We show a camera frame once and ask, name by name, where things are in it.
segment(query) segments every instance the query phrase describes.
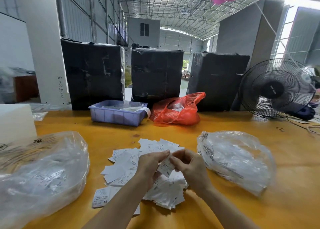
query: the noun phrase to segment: forearm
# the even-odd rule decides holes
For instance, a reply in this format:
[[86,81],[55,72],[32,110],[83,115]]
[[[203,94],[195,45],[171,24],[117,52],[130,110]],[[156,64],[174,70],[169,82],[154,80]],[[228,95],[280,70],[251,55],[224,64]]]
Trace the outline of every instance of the forearm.
[[83,229],[125,229],[146,194],[147,187],[146,181],[136,174]]
[[257,229],[247,216],[241,213],[226,197],[213,186],[199,195],[214,212],[224,229]]

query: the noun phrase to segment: purple plastic tray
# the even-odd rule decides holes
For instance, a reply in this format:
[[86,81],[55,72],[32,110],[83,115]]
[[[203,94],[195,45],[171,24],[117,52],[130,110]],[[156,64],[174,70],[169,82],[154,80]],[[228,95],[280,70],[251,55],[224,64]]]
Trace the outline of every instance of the purple plastic tray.
[[89,107],[91,112],[91,120],[94,122],[109,122],[135,127],[139,126],[139,124],[147,114],[144,110],[140,110],[137,112],[129,112],[109,108],[102,108],[102,106],[113,106],[121,103],[124,103],[124,101],[106,100],[91,105]]

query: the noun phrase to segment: fan guard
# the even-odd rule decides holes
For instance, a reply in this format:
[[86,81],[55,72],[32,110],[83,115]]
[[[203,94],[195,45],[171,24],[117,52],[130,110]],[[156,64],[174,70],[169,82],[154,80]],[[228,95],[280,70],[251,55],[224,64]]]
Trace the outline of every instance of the fan guard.
[[314,96],[310,83],[302,79],[313,76],[310,69],[290,59],[270,59],[258,63],[243,75],[238,97],[251,113],[265,118],[282,118],[298,112]]

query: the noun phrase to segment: black wrapped package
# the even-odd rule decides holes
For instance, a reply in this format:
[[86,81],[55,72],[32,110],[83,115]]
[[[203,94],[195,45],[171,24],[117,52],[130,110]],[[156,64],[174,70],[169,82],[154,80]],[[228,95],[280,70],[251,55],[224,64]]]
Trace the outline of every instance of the black wrapped package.
[[62,39],[73,110],[88,110],[104,100],[123,100],[124,48]]
[[205,92],[198,111],[229,111],[250,56],[194,53],[187,94]]
[[131,49],[132,100],[148,103],[179,97],[183,50]]

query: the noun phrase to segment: yellow table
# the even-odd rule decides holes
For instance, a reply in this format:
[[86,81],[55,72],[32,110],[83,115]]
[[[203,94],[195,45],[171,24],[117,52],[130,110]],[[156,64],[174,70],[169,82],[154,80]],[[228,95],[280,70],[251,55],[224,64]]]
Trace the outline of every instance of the yellow table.
[[[156,124],[144,119],[139,127],[92,123],[87,111],[50,112],[36,122],[38,135],[67,130],[78,131],[86,140],[90,172],[82,195],[48,217],[29,223],[26,229],[81,228],[99,209],[92,209],[94,192],[103,188],[100,172],[111,165],[114,149],[139,147],[140,138],[160,138],[196,150],[203,131],[243,131],[267,146],[276,161],[277,175],[261,199],[209,171],[214,186],[261,228],[320,228],[320,135],[310,134],[286,121],[258,122],[248,112],[202,113],[191,127]],[[141,215],[131,219],[129,229],[215,229],[222,228],[213,212],[192,190],[174,211],[142,201]]]

